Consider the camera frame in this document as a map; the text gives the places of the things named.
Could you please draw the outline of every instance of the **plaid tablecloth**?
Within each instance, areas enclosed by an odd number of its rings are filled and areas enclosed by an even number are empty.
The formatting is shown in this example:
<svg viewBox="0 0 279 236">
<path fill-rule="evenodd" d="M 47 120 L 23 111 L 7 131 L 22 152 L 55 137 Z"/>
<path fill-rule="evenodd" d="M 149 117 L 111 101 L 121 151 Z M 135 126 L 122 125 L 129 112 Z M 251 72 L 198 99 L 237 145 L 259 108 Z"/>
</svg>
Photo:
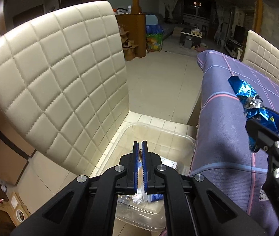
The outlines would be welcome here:
<svg viewBox="0 0 279 236">
<path fill-rule="evenodd" d="M 202 173 L 270 235 L 278 220 L 268 200 L 260 198 L 267 173 L 267 154 L 249 150 L 243 107 L 227 79 L 238 75 L 249 82 L 265 106 L 279 112 L 279 86 L 251 67 L 222 53 L 197 56 L 204 72 L 202 109 L 190 176 Z"/>
</svg>

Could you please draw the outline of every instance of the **blue foil wrapper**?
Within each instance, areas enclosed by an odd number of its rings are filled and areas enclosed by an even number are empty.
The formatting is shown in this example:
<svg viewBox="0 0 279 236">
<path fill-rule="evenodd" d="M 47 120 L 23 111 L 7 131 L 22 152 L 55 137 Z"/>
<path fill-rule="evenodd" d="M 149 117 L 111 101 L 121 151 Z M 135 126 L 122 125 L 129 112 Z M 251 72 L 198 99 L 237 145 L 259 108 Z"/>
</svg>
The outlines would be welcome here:
<svg viewBox="0 0 279 236">
<path fill-rule="evenodd" d="M 248 82 L 240 80 L 238 76 L 231 76 L 228 82 L 242 103 L 247 120 L 258 120 L 260 124 L 278 134 L 273 116 L 265 109 L 263 100 L 259 97 L 254 88 L 252 88 Z M 251 137 L 249 137 L 249 148 L 252 152 L 258 151 L 255 140 Z"/>
</svg>

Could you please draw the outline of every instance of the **clear plastic bin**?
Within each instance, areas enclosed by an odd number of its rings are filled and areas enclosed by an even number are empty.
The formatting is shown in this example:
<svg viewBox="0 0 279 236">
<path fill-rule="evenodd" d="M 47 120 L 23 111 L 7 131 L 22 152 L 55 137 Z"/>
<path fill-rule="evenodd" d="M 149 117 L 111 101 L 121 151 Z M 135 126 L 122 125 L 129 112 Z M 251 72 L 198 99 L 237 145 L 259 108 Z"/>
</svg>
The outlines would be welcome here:
<svg viewBox="0 0 279 236">
<path fill-rule="evenodd" d="M 122 130 L 102 163 L 97 176 L 108 168 L 118 165 L 120 157 L 132 151 L 134 141 L 139 142 L 141 146 L 141 142 L 144 140 L 147 141 L 149 152 L 178 162 L 178 173 L 189 174 L 195 144 L 193 138 L 147 124 L 133 123 Z M 139 185 L 142 182 L 140 177 L 142 178 L 143 175 L 139 174 Z M 123 198 L 121 200 L 119 198 L 115 217 L 150 231 L 157 231 L 166 226 L 163 200 L 135 204 L 131 199 Z"/>
</svg>

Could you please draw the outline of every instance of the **silver bolt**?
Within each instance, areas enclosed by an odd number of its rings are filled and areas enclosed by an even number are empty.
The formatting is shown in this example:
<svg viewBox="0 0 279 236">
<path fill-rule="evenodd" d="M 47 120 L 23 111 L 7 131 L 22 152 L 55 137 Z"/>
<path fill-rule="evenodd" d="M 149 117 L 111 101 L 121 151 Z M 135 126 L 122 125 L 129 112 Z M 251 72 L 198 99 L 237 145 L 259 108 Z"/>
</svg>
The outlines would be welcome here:
<svg viewBox="0 0 279 236">
<path fill-rule="evenodd" d="M 77 182 L 84 183 L 87 180 L 87 177 L 85 175 L 80 175 L 77 177 Z"/>
<path fill-rule="evenodd" d="M 117 172 L 122 172 L 124 170 L 124 166 L 123 165 L 117 165 L 114 167 L 114 170 Z"/>
<path fill-rule="evenodd" d="M 275 144 L 275 147 L 276 147 L 276 148 L 279 148 L 279 141 L 278 141 L 278 140 L 277 140 L 277 141 L 275 141 L 275 143 L 274 143 L 274 144 Z"/>
<path fill-rule="evenodd" d="M 201 174 L 196 174 L 196 175 L 194 176 L 194 179 L 195 179 L 196 181 L 198 181 L 198 182 L 202 182 L 202 181 L 204 180 L 204 176 L 201 175 Z"/>
<path fill-rule="evenodd" d="M 279 168 L 274 169 L 273 175 L 275 178 L 279 178 Z"/>
<path fill-rule="evenodd" d="M 159 171 L 165 171 L 166 168 L 167 168 L 167 166 L 164 165 L 164 164 L 159 164 L 159 165 L 157 165 L 157 169 L 158 169 Z"/>
</svg>

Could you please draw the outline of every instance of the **tablecloth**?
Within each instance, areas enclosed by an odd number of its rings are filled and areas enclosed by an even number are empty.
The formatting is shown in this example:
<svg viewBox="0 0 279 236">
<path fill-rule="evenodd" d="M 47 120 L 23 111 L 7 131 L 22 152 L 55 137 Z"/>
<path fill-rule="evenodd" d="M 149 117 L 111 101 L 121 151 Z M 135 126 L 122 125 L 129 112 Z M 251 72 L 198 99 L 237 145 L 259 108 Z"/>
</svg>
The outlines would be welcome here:
<svg viewBox="0 0 279 236">
<path fill-rule="evenodd" d="M 279 86 L 253 68 L 213 50 L 197 56 L 204 72 L 202 109 L 190 176 L 202 173 L 273 235 L 278 220 L 269 200 L 260 197 L 267 154 L 249 150 L 243 107 L 227 79 L 249 82 L 264 105 L 279 112 Z"/>
</svg>

